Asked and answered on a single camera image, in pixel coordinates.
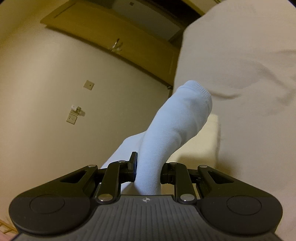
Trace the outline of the light blue sweatshirt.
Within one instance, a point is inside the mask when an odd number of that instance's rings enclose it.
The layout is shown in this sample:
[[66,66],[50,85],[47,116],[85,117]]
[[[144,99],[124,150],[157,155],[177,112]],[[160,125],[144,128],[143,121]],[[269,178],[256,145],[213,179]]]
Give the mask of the light blue sweatshirt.
[[126,138],[102,165],[127,160],[138,153],[137,175],[125,184],[124,193],[160,195],[161,170],[168,158],[203,128],[212,110],[210,93],[198,82],[189,80],[158,110],[149,128]]

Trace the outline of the grey duvet cover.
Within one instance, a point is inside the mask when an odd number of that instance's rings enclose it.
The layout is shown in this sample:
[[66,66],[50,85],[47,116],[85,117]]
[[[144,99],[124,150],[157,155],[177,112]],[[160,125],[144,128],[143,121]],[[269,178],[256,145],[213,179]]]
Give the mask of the grey duvet cover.
[[175,87],[196,80],[221,125],[217,168],[274,195],[295,240],[295,7],[223,1],[184,32]]

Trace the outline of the wooden door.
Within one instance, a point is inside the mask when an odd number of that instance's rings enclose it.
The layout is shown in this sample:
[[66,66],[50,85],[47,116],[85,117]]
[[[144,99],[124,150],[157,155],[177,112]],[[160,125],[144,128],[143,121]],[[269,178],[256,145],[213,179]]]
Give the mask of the wooden door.
[[110,9],[89,1],[67,1],[42,18],[41,23],[98,45],[167,85],[174,84],[179,49],[122,19]]

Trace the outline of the white wall power socket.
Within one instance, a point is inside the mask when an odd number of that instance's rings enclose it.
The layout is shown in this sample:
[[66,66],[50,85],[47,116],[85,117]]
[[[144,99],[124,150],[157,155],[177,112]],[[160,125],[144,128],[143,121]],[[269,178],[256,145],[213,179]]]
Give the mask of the white wall power socket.
[[85,116],[85,112],[81,107],[72,105],[66,122],[74,125],[79,116]]

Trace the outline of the wall switch plate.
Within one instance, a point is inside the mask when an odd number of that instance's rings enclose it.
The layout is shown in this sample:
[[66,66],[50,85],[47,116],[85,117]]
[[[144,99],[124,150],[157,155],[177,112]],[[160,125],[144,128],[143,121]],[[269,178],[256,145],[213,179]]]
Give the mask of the wall switch plate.
[[89,81],[89,80],[86,80],[85,84],[83,85],[84,88],[88,89],[88,90],[92,90],[93,87],[94,87],[94,83]]

